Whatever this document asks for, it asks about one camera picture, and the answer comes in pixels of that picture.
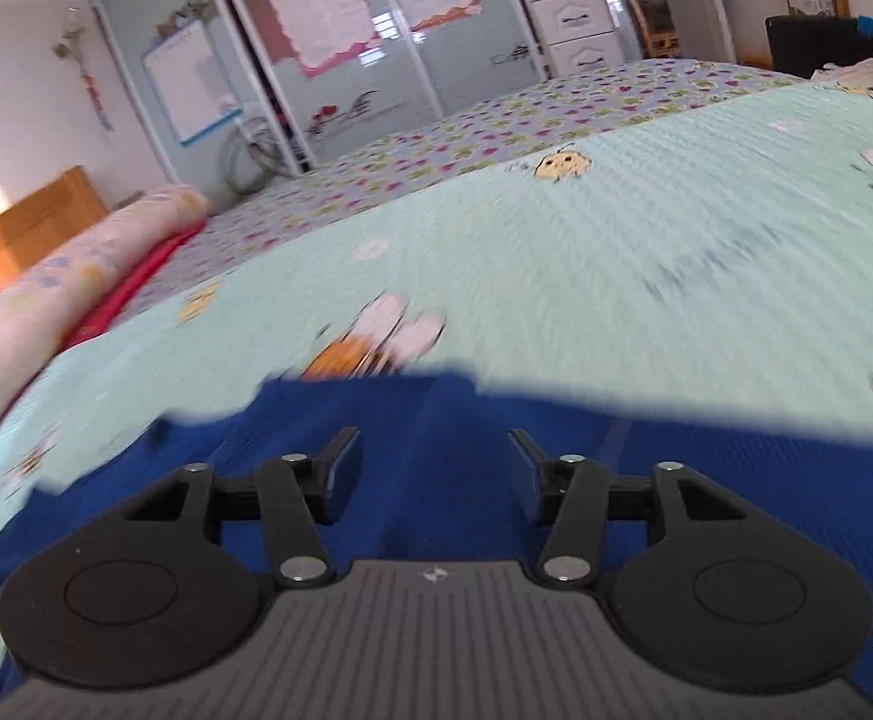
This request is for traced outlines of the mint bee-print quilt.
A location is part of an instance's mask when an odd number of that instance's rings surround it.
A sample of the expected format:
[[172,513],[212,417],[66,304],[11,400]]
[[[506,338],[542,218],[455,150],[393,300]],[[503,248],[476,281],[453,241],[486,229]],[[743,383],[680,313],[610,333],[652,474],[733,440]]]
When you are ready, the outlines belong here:
[[381,294],[423,372],[873,442],[873,93],[773,89],[391,200],[65,351],[0,426],[0,528],[161,415],[241,410]]

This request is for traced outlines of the sliding glass wardrobe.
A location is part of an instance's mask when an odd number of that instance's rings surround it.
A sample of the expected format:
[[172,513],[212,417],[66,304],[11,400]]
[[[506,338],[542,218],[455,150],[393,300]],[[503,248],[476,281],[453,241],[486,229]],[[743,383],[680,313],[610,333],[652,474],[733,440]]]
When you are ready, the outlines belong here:
[[91,3],[166,176],[223,206],[238,117],[264,115],[298,177],[542,75],[521,0]]

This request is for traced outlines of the black sofa chair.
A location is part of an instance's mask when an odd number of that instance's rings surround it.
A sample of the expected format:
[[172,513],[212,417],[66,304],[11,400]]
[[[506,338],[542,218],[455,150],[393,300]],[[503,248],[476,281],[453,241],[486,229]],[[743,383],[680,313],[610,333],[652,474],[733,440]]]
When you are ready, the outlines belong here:
[[770,16],[765,20],[773,68],[809,80],[825,64],[873,59],[873,18]]

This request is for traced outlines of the rolled floral duvet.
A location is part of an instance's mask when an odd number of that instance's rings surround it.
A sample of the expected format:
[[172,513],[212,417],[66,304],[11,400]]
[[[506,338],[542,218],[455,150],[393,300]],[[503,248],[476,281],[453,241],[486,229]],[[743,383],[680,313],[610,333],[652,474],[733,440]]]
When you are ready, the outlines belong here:
[[0,293],[0,419],[91,309],[164,239],[207,220],[210,200],[168,185],[107,215]]

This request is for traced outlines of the blue knit sweater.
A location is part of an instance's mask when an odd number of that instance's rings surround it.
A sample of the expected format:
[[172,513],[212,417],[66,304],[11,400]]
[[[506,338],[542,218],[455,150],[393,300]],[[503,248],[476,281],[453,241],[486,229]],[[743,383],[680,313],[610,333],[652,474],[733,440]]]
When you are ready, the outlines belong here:
[[[335,564],[529,559],[541,530],[511,484],[509,431],[622,475],[677,460],[851,562],[873,594],[873,445],[664,421],[559,401],[484,394],[454,374],[303,383],[275,379],[223,418],[158,416],[127,449],[68,484],[0,493],[0,585],[21,562],[187,463],[239,478],[314,452],[353,426],[363,465],[343,517],[322,534]],[[854,682],[873,699],[873,631]]]

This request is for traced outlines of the red pillow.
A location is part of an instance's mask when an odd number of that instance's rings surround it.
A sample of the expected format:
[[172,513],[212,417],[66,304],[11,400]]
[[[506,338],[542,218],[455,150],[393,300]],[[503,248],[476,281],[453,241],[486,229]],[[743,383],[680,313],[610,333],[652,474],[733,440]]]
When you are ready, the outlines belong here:
[[114,325],[119,314],[124,310],[124,307],[130,300],[142,289],[151,278],[153,278],[163,266],[166,265],[171,257],[176,254],[176,250],[182,247],[186,242],[195,238],[203,228],[207,226],[207,221],[202,220],[192,226],[186,227],[184,231],[176,232],[173,236],[163,239],[158,242],[148,254],[135,263],[130,271],[119,281],[114,288],[107,293],[98,304],[91,309],[83,320],[78,323],[77,327],[73,328],[72,333],[62,341],[61,351],[64,349],[73,348],[85,341],[93,340],[103,333],[106,333],[109,328]]

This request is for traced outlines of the white electric fan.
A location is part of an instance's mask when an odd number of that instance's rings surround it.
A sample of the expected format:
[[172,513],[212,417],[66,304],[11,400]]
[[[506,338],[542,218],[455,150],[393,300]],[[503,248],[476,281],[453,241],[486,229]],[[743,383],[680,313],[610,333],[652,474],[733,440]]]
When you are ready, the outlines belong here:
[[264,115],[236,119],[235,128],[221,145],[218,169],[224,185],[238,199],[293,177]]

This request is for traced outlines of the white drawer cabinet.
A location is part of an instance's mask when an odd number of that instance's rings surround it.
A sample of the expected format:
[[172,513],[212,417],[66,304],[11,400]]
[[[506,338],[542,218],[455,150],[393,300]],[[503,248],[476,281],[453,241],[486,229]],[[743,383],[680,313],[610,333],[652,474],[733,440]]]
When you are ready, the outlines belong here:
[[605,0],[529,0],[529,8],[555,78],[625,62]]

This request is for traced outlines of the white clothes on chair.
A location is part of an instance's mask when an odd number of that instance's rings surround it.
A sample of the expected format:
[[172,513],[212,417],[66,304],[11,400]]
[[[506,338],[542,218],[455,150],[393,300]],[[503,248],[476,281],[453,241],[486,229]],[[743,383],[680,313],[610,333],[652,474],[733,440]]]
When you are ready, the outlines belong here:
[[873,57],[856,62],[853,65],[839,67],[827,64],[811,76],[814,83],[832,83],[843,88],[873,90]]

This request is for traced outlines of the wooden headboard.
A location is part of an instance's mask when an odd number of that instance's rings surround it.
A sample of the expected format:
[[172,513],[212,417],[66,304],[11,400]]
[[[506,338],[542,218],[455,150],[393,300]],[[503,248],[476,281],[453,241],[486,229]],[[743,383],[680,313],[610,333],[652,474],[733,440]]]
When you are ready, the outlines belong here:
[[82,166],[0,213],[0,291],[107,213]]

